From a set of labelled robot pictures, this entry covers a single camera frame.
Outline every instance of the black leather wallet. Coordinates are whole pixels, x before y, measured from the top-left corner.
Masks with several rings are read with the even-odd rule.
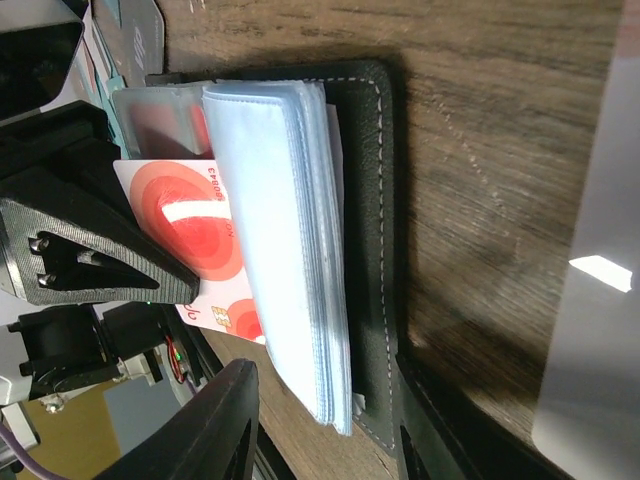
[[[365,397],[354,420],[389,453],[396,440],[393,403],[398,327],[404,319],[407,247],[401,177],[406,126],[401,82],[377,60],[241,72],[244,80],[310,80],[335,105],[344,156],[345,285],[353,389]]]

